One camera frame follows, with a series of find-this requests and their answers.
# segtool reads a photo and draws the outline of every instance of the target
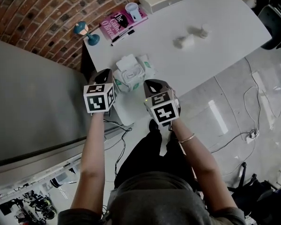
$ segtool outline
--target white table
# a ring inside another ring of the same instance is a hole
[[[195,37],[190,49],[178,49],[173,41],[193,28],[209,24],[207,39]],[[157,70],[156,79],[165,80],[181,96],[236,63],[271,39],[259,18],[242,0],[184,0],[165,8],[135,27],[135,33],[112,47],[100,29],[101,38],[87,50],[97,71],[115,68],[123,56],[148,54]],[[144,89],[120,94],[114,107],[124,125],[148,115],[143,104]]]

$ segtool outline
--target bracelet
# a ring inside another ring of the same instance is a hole
[[[195,136],[196,136],[196,135],[195,135],[195,133],[194,133],[194,134],[192,134],[189,138],[186,138],[186,139],[183,140],[183,141],[179,141],[179,143],[187,142],[187,141],[191,140],[192,138],[194,138]]]

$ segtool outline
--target black pants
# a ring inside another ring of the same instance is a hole
[[[114,181],[118,188],[125,180],[146,172],[161,171],[174,174],[191,186],[194,183],[192,168],[186,160],[177,139],[172,139],[167,144],[167,153],[159,155],[162,136],[159,130],[149,132],[133,149],[121,166]]]

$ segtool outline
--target bare forearm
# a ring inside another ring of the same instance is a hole
[[[103,113],[93,114],[81,157],[81,173],[104,176]]]
[[[180,118],[173,121],[172,129],[179,141],[193,135]],[[218,170],[214,157],[197,137],[182,143],[182,147],[196,174]]]

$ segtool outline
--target pink book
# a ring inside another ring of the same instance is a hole
[[[139,12],[141,20],[137,22],[133,21],[131,15],[125,9],[113,13],[100,23],[100,29],[107,38],[112,40],[148,18],[147,14],[141,8],[139,8]]]

